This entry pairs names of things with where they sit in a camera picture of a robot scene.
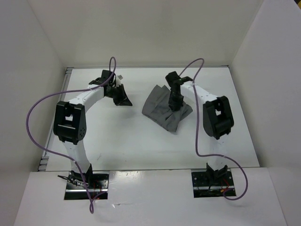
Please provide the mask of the grey pleated skirt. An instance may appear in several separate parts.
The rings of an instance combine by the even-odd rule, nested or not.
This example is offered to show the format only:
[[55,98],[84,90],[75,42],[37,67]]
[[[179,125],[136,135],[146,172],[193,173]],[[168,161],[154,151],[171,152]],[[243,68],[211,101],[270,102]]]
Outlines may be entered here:
[[175,133],[179,123],[189,116],[193,110],[191,106],[183,103],[179,111],[173,112],[168,101],[170,90],[167,86],[156,85],[147,97],[142,108],[142,114],[157,123],[168,132]]

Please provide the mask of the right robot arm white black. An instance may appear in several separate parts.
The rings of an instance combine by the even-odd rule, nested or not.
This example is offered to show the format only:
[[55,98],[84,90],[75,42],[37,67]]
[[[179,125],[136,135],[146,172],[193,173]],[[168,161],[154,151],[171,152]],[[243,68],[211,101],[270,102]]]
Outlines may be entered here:
[[184,97],[194,98],[197,110],[202,110],[202,115],[197,114],[197,125],[202,122],[205,133],[210,137],[210,150],[204,154],[209,157],[206,179],[210,186],[217,185],[228,170],[222,158],[227,155],[225,141],[234,126],[229,100],[226,96],[218,97],[209,93],[194,84],[188,76],[181,78],[177,72],[169,73],[165,79],[171,89],[168,105],[173,112],[178,112],[184,106]]

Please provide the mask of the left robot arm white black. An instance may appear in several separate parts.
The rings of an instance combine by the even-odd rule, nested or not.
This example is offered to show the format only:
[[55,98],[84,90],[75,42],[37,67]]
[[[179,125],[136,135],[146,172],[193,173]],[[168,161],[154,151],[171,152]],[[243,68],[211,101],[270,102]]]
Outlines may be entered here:
[[103,70],[101,77],[89,82],[88,88],[69,101],[56,105],[53,133],[64,145],[71,158],[70,181],[89,188],[94,182],[92,164],[89,162],[83,139],[87,133],[87,111],[101,99],[111,98],[116,106],[132,106],[126,95],[122,76]]

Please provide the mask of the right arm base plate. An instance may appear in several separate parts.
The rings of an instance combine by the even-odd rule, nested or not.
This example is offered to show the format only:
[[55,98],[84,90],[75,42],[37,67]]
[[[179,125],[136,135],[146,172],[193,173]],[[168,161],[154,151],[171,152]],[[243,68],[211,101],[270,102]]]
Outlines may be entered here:
[[225,176],[214,182],[209,181],[205,170],[192,171],[191,178],[194,198],[223,197],[223,192],[226,192],[225,195],[227,197],[236,196],[230,170],[227,171]]

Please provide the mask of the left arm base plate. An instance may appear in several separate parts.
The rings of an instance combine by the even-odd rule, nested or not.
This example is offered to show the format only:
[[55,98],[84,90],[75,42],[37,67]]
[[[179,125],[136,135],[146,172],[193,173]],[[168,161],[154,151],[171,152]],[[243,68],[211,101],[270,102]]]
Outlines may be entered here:
[[[71,178],[71,173],[68,176],[58,176],[66,181],[66,189],[64,200],[88,200],[87,191],[84,183],[81,180]],[[96,171],[93,172],[92,182],[87,183],[88,191],[93,200],[107,200],[109,188],[109,172]]]

